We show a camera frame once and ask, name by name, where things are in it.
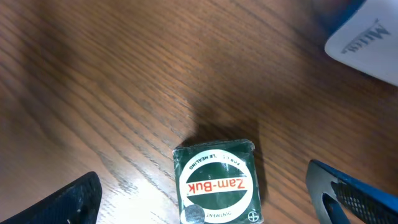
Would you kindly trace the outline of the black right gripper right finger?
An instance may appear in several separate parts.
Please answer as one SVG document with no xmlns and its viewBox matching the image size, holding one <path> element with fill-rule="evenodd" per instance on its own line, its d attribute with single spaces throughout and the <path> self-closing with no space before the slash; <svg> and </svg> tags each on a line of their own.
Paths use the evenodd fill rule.
<svg viewBox="0 0 398 224">
<path fill-rule="evenodd" d="M 344 209 L 363 223 L 397 223 L 397 197 L 318 160 L 308 163 L 306 186 L 320 223 L 349 223 Z"/>
</svg>

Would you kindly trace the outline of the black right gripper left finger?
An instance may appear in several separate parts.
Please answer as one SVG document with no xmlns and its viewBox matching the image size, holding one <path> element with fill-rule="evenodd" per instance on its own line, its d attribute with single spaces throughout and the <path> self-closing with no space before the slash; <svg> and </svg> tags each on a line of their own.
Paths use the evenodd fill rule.
<svg viewBox="0 0 398 224">
<path fill-rule="evenodd" d="M 1 224 L 95 224 L 102 186 L 96 172 L 88 172 Z"/>
</svg>

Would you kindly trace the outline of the dark green round packet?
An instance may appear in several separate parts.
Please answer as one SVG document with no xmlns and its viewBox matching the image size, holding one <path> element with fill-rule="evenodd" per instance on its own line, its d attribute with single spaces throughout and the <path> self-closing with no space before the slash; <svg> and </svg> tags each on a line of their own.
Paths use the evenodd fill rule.
<svg viewBox="0 0 398 224">
<path fill-rule="evenodd" d="M 262 223 L 254 149 L 247 139 L 175 148 L 180 222 Z"/>
</svg>

